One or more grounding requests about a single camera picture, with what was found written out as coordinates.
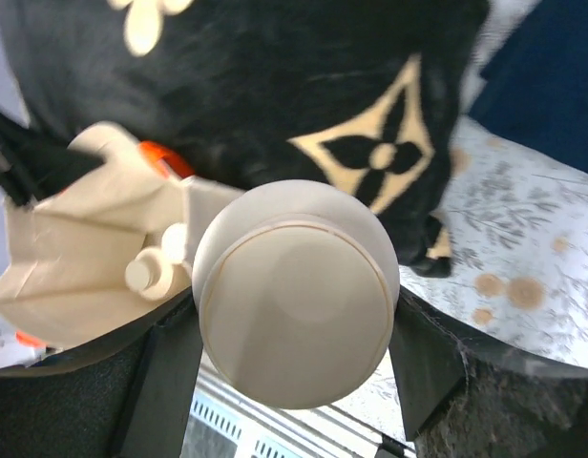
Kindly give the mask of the beige canvas bag orange handles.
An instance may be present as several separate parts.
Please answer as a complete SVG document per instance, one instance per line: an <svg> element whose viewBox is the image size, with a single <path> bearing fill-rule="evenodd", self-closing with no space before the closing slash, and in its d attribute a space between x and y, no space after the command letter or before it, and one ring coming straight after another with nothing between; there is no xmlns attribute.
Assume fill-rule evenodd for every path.
<svg viewBox="0 0 588 458"><path fill-rule="evenodd" d="M190 277L203 232L240 195L212 180L169 173L147 157L143 143L112 123L93 125L72 148L100 154L105 163L30 210L5 204L10 265L0 277L0 315L61 349L164 304L127 287L128 263L146 247L160 249L164 230L183 222L190 266L182 267Z"/></svg>

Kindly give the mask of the beige bottle tall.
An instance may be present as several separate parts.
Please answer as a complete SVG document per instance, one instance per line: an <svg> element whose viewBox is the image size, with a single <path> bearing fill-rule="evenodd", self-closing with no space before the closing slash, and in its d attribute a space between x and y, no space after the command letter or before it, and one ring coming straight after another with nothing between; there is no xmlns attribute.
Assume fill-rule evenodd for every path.
<svg viewBox="0 0 588 458"><path fill-rule="evenodd" d="M149 302L166 302L191 286L180 264L173 264L157 247L146 247L131 260L124 273L127 287Z"/></svg>

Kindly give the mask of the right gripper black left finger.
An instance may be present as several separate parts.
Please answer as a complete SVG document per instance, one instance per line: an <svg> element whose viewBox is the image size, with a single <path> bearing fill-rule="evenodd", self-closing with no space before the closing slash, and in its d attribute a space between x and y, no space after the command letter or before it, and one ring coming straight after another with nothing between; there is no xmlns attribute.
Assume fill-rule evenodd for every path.
<svg viewBox="0 0 588 458"><path fill-rule="evenodd" d="M0 457L178 457L200 367L189 292L32 365L0 369Z"/></svg>

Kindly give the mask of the beige bottle wide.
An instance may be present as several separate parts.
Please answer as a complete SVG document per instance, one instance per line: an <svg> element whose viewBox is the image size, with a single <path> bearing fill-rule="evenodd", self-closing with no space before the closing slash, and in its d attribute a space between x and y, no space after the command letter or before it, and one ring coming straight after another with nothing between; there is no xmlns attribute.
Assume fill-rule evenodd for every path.
<svg viewBox="0 0 588 458"><path fill-rule="evenodd" d="M189 267L187 259L187 225L177 222L162 233L160 249L165 258L174 265Z"/></svg>

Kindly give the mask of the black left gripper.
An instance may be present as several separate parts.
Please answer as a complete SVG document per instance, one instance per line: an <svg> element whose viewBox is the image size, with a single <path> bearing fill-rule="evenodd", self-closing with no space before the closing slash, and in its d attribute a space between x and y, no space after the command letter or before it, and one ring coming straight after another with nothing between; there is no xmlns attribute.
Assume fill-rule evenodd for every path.
<svg viewBox="0 0 588 458"><path fill-rule="evenodd" d="M0 111L0 189L17 207L53 197L105 163L23 127Z"/></svg>

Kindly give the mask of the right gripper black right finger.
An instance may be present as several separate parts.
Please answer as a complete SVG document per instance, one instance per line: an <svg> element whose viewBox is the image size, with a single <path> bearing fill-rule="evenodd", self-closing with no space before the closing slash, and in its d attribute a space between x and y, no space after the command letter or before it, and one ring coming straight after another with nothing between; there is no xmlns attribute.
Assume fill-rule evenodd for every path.
<svg viewBox="0 0 588 458"><path fill-rule="evenodd" d="M588 457L588 369L521 350L402 288L389 353L419 457Z"/></svg>

